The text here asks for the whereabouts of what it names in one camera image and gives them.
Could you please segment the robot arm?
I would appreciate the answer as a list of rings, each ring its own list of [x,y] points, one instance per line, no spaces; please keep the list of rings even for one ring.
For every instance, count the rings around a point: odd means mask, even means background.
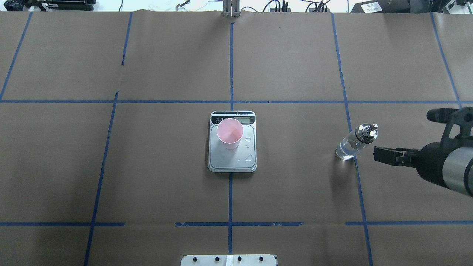
[[[415,168],[423,180],[472,197],[472,147],[443,152],[440,143],[422,149],[375,146],[373,156],[387,165]]]

